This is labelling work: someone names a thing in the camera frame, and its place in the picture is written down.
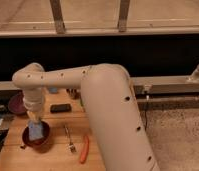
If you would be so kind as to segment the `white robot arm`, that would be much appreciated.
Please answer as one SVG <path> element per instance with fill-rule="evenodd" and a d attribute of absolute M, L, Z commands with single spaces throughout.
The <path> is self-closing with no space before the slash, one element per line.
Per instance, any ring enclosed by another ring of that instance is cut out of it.
<path fill-rule="evenodd" d="M 160 171 L 146 134 L 132 80 L 118 64 L 45 71 L 31 63 L 16 71 L 13 84 L 24 94 L 30 118 L 41 118 L 44 87 L 78 89 L 106 171 Z"/>

